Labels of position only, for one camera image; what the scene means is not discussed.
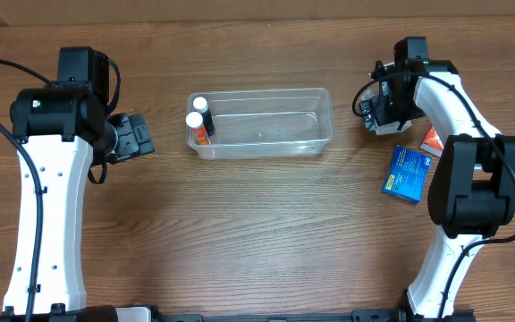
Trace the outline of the white medicine box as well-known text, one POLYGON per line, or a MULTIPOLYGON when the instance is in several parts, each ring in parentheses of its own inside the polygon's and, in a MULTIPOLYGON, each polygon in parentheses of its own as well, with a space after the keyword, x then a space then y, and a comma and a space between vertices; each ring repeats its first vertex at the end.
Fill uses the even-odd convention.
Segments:
POLYGON ((374 123, 370 131, 373 131, 377 136, 384 136, 404 132, 411 125, 411 121, 407 121, 404 124, 401 124, 400 122, 393 122, 385 125, 378 125, 377 123, 374 123))

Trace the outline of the black tube white cap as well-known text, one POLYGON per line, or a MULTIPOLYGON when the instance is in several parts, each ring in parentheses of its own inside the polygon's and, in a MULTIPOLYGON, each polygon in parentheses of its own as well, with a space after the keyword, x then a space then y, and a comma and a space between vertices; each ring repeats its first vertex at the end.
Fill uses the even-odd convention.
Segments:
POLYGON ((203 124, 207 134, 212 136, 215 134, 215 126, 213 116, 210 111, 208 101, 204 97, 195 97, 192 101, 193 108, 202 115, 203 124))

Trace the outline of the orange tube white cap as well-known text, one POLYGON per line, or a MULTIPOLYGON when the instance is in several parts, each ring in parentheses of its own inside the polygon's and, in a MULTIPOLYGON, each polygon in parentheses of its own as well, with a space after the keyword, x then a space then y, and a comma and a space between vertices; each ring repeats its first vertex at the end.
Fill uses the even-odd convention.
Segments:
POLYGON ((190 112, 186 115, 185 121, 188 127, 193 131, 193 134, 199 145, 211 144, 201 113, 190 112))

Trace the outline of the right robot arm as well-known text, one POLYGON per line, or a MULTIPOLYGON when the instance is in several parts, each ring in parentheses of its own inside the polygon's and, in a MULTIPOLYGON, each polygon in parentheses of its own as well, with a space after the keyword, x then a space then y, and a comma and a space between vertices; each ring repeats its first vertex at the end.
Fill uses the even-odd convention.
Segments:
POLYGON ((443 152, 427 207, 435 224, 416 279, 396 309, 355 309, 354 321, 473 321, 454 300, 477 253, 487 244, 515 241, 515 136, 505 136, 476 109, 449 60, 432 60, 424 37, 406 37, 394 59, 376 62, 372 94, 364 85, 352 112, 368 131, 393 134, 427 117, 443 152))

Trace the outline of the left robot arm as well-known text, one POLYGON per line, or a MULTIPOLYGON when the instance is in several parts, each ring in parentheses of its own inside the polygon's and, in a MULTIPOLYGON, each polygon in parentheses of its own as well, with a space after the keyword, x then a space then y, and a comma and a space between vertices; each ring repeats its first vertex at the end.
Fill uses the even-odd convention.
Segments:
POLYGON ((64 47, 55 80, 12 102, 4 136, 17 150, 21 204, 14 269, 3 321, 156 321, 151 305, 90 307, 81 265, 82 209, 88 183, 106 169, 150 154, 144 118, 117 113, 121 76, 90 47, 64 47))

